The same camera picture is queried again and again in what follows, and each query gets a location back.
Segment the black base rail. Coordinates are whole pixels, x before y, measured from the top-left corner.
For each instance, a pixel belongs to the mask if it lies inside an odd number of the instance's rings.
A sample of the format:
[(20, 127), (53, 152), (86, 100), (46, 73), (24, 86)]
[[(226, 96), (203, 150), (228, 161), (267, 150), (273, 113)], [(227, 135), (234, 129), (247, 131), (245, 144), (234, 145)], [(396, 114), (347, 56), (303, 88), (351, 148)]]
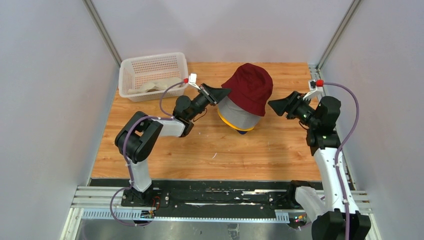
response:
[(84, 220), (112, 220), (126, 227), (160, 222), (282, 223), (306, 226), (312, 215), (295, 200), (301, 187), (326, 203), (321, 182), (155, 179), (146, 193), (124, 179), (95, 178), (79, 186), (71, 207)]

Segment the blue hat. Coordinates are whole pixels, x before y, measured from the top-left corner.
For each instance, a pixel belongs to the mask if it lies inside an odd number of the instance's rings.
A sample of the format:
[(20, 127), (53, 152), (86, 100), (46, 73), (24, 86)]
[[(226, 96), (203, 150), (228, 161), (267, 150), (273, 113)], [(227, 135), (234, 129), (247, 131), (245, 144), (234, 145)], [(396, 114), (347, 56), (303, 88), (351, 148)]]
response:
[(245, 135), (247, 134), (249, 131), (244, 131), (244, 130), (237, 130), (237, 132), (241, 135)]

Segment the yellow hat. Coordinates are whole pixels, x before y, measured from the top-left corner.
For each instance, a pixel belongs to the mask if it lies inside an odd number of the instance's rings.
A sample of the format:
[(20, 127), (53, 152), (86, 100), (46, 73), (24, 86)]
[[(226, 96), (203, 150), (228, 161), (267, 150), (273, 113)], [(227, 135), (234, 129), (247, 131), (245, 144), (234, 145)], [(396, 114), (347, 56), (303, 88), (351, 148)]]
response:
[(243, 128), (239, 128), (239, 127), (236, 127), (235, 125), (233, 125), (232, 123), (230, 123), (228, 120), (226, 120), (224, 117), (223, 117), (223, 115), (221, 114), (221, 112), (218, 110), (217, 111), (217, 113), (218, 113), (218, 116), (220, 117), (220, 119), (226, 124), (226, 125), (228, 125), (230, 128), (232, 128), (232, 129), (234, 129), (234, 130), (239, 130), (239, 131), (252, 131), (254, 128), (255, 128), (255, 126), (252, 126), (252, 127), (250, 127), (250, 128), (246, 128), (246, 129), (243, 129)]

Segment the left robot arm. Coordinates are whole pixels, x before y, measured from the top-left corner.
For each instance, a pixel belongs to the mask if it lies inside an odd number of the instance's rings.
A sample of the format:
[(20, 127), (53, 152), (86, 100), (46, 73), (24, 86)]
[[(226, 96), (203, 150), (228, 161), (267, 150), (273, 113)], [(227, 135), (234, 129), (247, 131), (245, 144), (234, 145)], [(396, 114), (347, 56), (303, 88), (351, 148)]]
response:
[(215, 106), (231, 93), (230, 88), (214, 88), (203, 83), (198, 95), (191, 99), (179, 96), (170, 116), (159, 117), (137, 111), (115, 138), (115, 146), (124, 157), (130, 180), (124, 195), (140, 206), (154, 200), (148, 157), (160, 137), (186, 137), (194, 127), (195, 117), (208, 106)]

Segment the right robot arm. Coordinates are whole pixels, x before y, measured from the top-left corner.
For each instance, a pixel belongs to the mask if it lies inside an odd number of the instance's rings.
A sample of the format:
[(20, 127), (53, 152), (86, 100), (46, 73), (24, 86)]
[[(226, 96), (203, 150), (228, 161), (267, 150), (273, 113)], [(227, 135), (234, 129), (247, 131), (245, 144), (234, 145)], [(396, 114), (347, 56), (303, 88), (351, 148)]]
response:
[(356, 205), (345, 174), (342, 144), (335, 130), (341, 102), (324, 96), (312, 108), (305, 94), (293, 91), (285, 98), (268, 101), (268, 105), (278, 116), (298, 119), (307, 127), (306, 143), (319, 168), (324, 191), (324, 198), (320, 198), (308, 183), (292, 181), (286, 203), (305, 210), (314, 240), (364, 240), (372, 223)]

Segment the right aluminium frame post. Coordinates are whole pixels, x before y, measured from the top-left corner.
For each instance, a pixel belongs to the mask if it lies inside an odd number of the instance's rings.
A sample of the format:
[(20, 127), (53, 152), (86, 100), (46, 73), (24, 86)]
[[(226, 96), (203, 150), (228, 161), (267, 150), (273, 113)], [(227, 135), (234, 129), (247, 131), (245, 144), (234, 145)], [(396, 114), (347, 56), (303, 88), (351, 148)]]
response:
[(316, 64), (316, 70), (319, 72), (324, 65), (326, 64), (328, 58), (330, 57), (331, 53), (333, 52), (334, 48), (336, 47), (339, 39), (341, 38), (342, 34), (344, 33), (345, 29), (347, 28), (348, 24), (350, 23), (352, 17), (356, 13), (358, 7), (362, 3), (362, 0), (352, 0), (346, 13), (344, 14), (342, 20), (340, 21), (336, 31), (334, 32), (333, 36), (331, 37), (327, 47), (325, 48), (322, 56), (320, 57), (318, 63)]

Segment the left aluminium frame post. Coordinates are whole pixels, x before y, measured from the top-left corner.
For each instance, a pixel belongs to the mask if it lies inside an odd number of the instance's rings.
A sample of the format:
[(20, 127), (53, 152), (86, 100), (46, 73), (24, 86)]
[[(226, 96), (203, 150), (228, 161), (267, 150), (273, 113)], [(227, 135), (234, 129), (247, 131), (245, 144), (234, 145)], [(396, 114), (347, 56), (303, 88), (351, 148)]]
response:
[(82, 0), (83, 4), (85, 5), (85, 8), (90, 15), (93, 23), (95, 24), (98, 32), (100, 33), (104, 43), (106, 44), (113, 60), (117, 64), (117, 66), (121, 66), (122, 58), (92, 0)]

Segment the white plastic basket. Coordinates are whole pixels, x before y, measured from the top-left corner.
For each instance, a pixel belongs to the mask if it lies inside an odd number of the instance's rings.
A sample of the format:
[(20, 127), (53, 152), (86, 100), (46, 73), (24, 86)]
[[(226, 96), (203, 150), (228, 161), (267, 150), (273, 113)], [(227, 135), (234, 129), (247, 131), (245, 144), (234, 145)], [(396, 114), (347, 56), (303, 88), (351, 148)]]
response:
[(136, 93), (140, 87), (166, 79), (189, 77), (188, 65), (182, 52), (163, 53), (127, 58), (121, 62), (118, 78), (120, 97), (132, 102), (158, 100), (163, 90)]

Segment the grey hat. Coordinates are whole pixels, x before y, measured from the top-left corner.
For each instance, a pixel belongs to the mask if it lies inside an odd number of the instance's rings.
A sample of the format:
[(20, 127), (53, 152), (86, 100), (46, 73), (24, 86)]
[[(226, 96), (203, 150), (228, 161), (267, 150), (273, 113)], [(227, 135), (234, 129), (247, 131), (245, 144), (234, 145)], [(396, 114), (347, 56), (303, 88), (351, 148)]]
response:
[(231, 124), (241, 129), (248, 129), (256, 126), (262, 118), (259, 115), (252, 114), (237, 106), (228, 97), (225, 97), (218, 103), (217, 111), (220, 111), (223, 117)]

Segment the dark red hat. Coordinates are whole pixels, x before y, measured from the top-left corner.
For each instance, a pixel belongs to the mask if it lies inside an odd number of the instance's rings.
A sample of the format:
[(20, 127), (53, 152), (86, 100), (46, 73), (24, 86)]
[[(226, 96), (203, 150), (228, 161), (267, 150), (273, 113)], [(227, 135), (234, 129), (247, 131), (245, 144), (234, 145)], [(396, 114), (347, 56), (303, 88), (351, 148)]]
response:
[(262, 67), (245, 63), (221, 85), (231, 89), (228, 98), (244, 111), (263, 117), (266, 104), (273, 92), (273, 79)]

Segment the cream hat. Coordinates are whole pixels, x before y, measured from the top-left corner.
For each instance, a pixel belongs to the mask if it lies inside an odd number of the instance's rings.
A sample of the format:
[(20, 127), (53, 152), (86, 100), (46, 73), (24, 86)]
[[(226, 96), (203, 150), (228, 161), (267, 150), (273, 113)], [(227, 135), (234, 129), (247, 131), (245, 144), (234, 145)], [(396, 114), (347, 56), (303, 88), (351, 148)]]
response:
[(184, 83), (184, 81), (178, 77), (156, 79), (156, 80), (151, 80), (149, 82), (143, 83), (141, 86), (138, 86), (134, 89), (129, 89), (127, 91), (127, 94), (134, 95), (134, 94), (143, 94), (148, 92), (162, 91), (162, 90), (168, 89), (172, 85), (175, 85), (175, 84), (181, 85), (182, 83)]

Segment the aluminium frame post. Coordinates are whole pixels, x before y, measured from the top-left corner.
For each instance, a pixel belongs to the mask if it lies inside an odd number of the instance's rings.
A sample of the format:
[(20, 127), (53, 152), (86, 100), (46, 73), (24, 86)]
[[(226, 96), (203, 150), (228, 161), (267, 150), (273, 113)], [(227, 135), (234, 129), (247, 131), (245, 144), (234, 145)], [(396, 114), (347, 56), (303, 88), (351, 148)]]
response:
[(83, 4), (85, 5), (85, 8), (90, 15), (93, 23), (95, 24), (98, 32), (100, 33), (104, 43), (106, 44), (113, 60), (117, 64), (117, 66), (121, 66), (122, 58), (92, 0), (82, 0)]
[(342, 34), (344, 33), (345, 29), (347, 28), (348, 24), (350, 23), (352, 17), (356, 13), (358, 7), (362, 3), (362, 0), (352, 0), (346, 13), (344, 14), (342, 20), (340, 21), (336, 31), (334, 32), (333, 36), (331, 37), (327, 47), (325, 48), (322, 56), (320, 57), (318, 63), (316, 64), (316, 70), (319, 72), (324, 65), (326, 64), (328, 58), (330, 57), (331, 53), (333, 52), (334, 48), (336, 47), (339, 39), (341, 38)]

